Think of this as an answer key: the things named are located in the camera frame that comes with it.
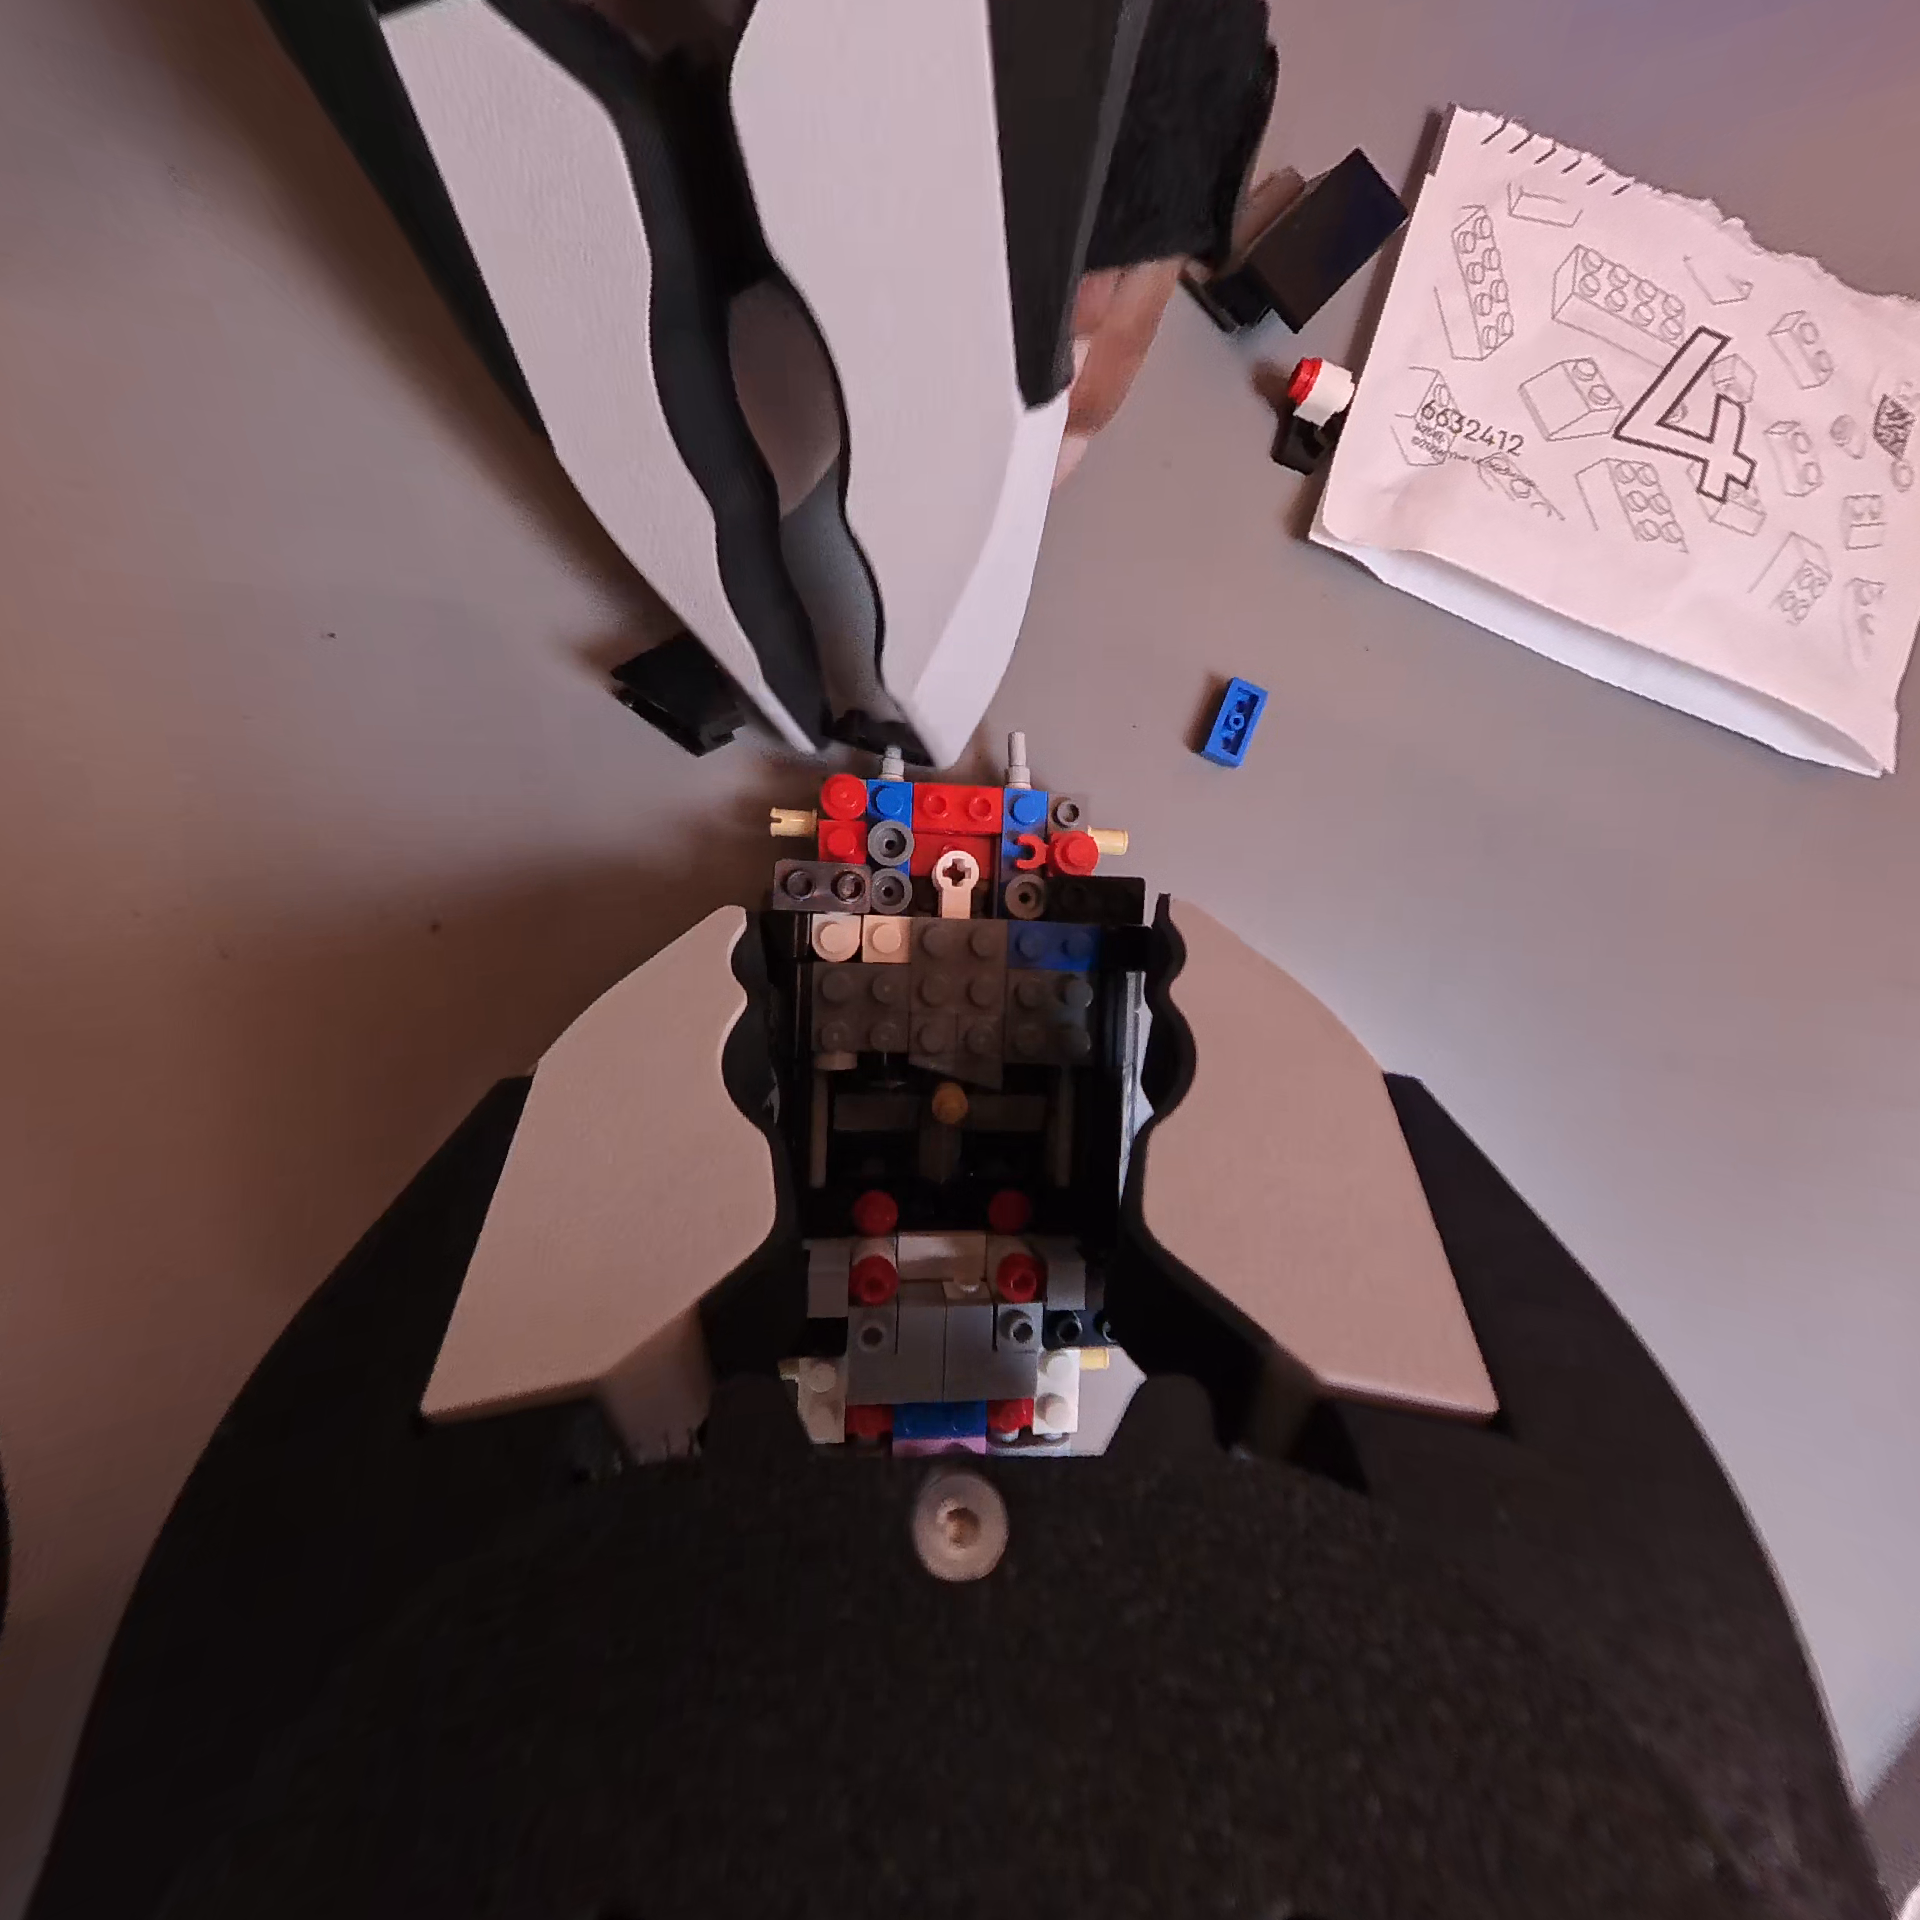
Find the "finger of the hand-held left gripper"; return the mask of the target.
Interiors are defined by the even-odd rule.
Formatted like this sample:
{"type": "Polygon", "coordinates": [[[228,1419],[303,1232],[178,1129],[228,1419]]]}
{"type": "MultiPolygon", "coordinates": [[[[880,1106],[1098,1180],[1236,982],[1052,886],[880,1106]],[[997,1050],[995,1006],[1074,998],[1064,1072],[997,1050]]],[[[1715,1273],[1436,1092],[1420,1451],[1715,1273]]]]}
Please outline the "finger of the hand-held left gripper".
{"type": "Polygon", "coordinates": [[[948,764],[1040,553],[1118,8],[762,3],[730,93],[762,232],[836,373],[880,682],[948,764]]]}
{"type": "Polygon", "coordinates": [[[747,4],[386,4],[382,35],[566,478],[797,750],[820,650],[781,518],[831,378],[762,241],[730,68],[747,4]]]}

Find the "printed white paper bag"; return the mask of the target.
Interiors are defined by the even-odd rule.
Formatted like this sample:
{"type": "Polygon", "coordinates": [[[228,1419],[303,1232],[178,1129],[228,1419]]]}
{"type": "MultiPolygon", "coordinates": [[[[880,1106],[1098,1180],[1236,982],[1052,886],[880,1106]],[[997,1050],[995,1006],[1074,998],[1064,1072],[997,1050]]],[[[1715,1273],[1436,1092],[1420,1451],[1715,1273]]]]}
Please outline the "printed white paper bag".
{"type": "Polygon", "coordinates": [[[1917,308],[1452,108],[1312,539],[1803,761],[1895,769],[1917,308]]]}

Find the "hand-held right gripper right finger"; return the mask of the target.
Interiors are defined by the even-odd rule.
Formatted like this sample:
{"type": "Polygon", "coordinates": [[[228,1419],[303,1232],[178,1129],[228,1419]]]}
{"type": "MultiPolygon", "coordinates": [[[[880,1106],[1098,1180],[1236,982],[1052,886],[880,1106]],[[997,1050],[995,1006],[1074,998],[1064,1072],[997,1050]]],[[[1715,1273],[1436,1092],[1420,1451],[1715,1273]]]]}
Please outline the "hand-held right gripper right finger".
{"type": "Polygon", "coordinates": [[[1162,899],[1149,1122],[1119,1203],[1119,1341],[1190,1376],[1229,1448],[1290,1451],[1325,1402],[1485,1424],[1480,1360],[1386,1076],[1210,912],[1162,899]]]}

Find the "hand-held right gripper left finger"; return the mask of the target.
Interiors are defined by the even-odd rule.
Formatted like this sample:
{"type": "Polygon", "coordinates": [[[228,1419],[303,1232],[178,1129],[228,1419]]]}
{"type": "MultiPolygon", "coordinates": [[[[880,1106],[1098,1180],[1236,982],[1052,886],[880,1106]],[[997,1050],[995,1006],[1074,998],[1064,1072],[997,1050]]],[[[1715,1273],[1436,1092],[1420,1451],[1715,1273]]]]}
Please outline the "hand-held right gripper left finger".
{"type": "Polygon", "coordinates": [[[589,1398],[626,1450],[692,1450],[712,1381],[800,1325],[800,1229],[767,1133],[759,960],[730,904],[542,1057],[421,1413],[589,1398]]]}

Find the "black lego bracket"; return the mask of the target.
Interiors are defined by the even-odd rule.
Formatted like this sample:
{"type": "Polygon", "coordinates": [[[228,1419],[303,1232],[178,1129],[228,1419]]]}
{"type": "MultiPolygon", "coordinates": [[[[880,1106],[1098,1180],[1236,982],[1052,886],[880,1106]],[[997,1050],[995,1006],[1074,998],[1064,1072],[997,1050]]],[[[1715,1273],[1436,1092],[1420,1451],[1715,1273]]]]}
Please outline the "black lego bracket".
{"type": "Polygon", "coordinates": [[[691,630],[616,662],[611,682],[624,707],[691,756],[730,745],[752,718],[752,705],[691,630]]]}

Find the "red white black lego piece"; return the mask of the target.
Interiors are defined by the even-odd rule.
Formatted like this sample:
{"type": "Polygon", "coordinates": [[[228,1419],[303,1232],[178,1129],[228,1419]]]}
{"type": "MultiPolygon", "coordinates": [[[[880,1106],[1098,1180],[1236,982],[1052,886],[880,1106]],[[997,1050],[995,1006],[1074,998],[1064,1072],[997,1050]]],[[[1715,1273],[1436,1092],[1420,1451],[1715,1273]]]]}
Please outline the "red white black lego piece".
{"type": "Polygon", "coordinates": [[[1356,397],[1356,374],[1323,357],[1304,357],[1291,370],[1280,402],[1280,433],[1270,457],[1312,475],[1336,444],[1356,397]]]}

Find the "lego car model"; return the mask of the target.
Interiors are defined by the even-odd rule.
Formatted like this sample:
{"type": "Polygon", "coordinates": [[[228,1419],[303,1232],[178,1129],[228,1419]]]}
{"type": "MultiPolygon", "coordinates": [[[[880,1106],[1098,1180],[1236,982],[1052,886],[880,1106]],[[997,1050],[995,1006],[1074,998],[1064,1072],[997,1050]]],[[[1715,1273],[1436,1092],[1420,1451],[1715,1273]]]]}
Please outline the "lego car model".
{"type": "Polygon", "coordinates": [[[1003,774],[830,773],[776,809],[759,918],[805,1246],[781,1360],[850,1454],[1098,1457],[1140,1386],[1114,1328],[1140,1128],[1146,884],[1124,832],[1003,774]]]}

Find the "black lego panel piece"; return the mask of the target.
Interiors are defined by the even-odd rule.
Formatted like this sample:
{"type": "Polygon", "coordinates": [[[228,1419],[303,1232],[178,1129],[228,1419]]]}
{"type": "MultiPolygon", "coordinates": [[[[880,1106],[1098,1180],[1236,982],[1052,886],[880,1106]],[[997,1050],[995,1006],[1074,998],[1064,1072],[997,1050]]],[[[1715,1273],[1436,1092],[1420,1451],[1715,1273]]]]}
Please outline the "black lego panel piece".
{"type": "Polygon", "coordinates": [[[1189,268],[1183,288],[1224,332],[1269,318],[1301,332],[1405,220],[1362,148],[1312,181],[1282,169],[1243,197],[1223,266],[1189,268]]]}

